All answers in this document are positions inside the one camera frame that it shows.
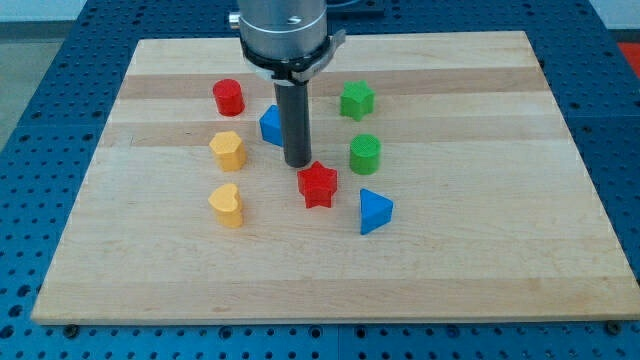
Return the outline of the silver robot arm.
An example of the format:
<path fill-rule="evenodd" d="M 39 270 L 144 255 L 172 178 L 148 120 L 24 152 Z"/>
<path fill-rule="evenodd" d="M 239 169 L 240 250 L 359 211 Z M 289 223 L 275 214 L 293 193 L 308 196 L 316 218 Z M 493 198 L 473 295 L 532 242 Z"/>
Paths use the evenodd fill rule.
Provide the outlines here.
<path fill-rule="evenodd" d="M 245 62 L 279 86 L 301 86 L 322 72 L 346 32 L 328 31 L 324 0 L 238 0 L 228 15 L 240 36 Z"/>

